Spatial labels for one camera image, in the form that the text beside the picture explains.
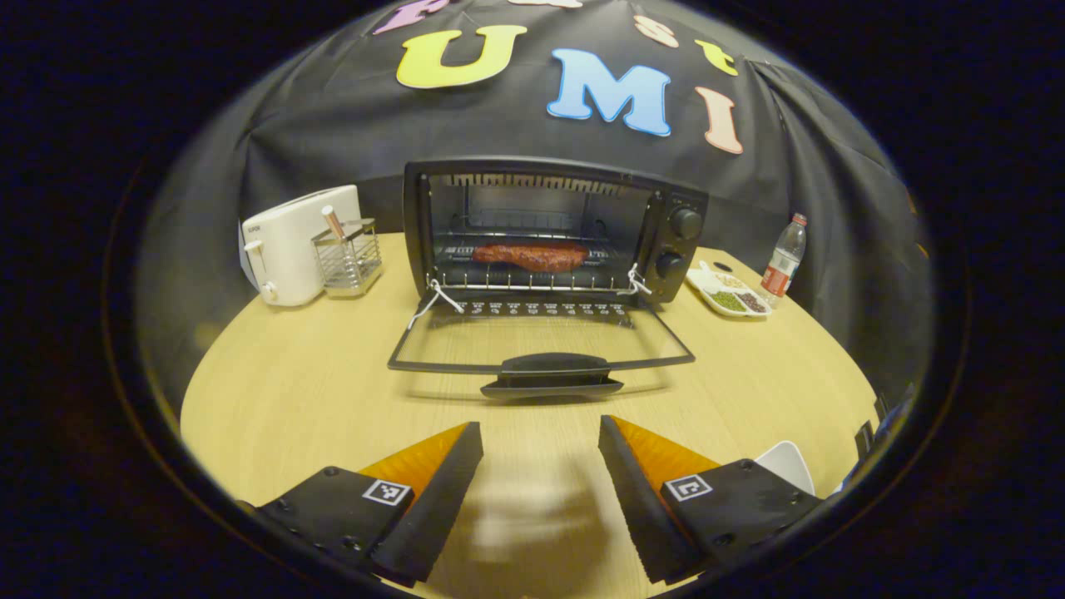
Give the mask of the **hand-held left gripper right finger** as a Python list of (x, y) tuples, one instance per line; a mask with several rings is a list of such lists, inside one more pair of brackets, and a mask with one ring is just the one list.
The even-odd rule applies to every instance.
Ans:
[(760, 463), (717, 463), (605, 414), (599, 450), (651, 582), (677, 583), (746, 560), (821, 499)]

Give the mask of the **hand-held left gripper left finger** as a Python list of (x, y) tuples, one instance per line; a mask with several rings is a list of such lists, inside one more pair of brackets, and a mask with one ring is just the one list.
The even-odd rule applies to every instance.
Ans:
[(324, 466), (237, 508), (330, 587), (413, 587), (433, 571), (482, 458), (482, 428), (465, 422), (356, 471)]

